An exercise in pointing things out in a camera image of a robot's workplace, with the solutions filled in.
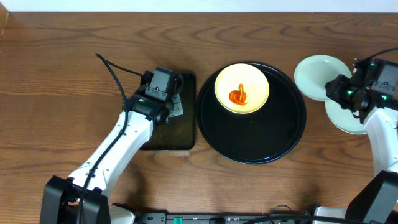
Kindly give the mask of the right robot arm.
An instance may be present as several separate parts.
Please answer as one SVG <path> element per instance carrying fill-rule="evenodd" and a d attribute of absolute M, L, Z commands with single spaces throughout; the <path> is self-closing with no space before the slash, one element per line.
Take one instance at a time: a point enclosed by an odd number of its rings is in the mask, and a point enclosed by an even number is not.
<path fill-rule="evenodd" d="M 387 223 L 397 203 L 397 64 L 371 56 L 354 67 L 351 78 L 338 75 L 325 85 L 326 96 L 363 124 L 373 155 L 375 176 L 351 201 L 345 217 Z"/>

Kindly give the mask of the pale green plate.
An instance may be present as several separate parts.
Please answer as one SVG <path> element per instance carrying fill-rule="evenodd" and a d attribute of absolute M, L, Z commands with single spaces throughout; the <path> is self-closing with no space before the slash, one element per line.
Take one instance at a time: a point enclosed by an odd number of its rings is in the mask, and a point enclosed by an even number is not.
<path fill-rule="evenodd" d="M 307 97 L 326 101 L 325 85 L 338 75 L 352 77 L 349 68 L 339 59 L 329 55 L 313 55 L 303 59 L 295 68 L 294 80 L 298 89 Z"/>

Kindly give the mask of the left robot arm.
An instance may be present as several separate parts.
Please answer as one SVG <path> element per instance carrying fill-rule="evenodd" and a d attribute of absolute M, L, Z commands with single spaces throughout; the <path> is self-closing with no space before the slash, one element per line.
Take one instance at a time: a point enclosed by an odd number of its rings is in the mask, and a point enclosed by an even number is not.
<path fill-rule="evenodd" d="M 53 176 L 44 187 L 41 223 L 134 223 L 136 214 L 108 198 L 135 153 L 169 117 L 183 114 L 180 95 L 162 102 L 133 95 L 97 150 L 66 179 Z"/>

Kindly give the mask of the light blue plate front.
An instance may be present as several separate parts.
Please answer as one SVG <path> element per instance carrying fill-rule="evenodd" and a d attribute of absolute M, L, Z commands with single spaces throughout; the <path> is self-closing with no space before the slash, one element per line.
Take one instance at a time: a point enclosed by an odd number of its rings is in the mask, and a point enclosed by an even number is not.
<path fill-rule="evenodd" d="M 325 102 L 325 109 L 330 121 L 340 130 L 350 134 L 366 134 L 364 125 L 355 118 L 349 109 L 342 109 L 341 106 L 333 100 Z"/>

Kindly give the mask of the yellow plate with sauce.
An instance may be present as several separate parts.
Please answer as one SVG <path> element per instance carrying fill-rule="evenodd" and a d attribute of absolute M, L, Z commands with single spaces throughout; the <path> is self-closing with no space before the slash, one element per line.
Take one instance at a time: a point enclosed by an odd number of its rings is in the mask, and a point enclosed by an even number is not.
<path fill-rule="evenodd" d="M 228 111 L 249 114 L 265 105 L 270 93 L 269 81 L 255 66 L 236 63 L 216 75 L 215 95 Z"/>

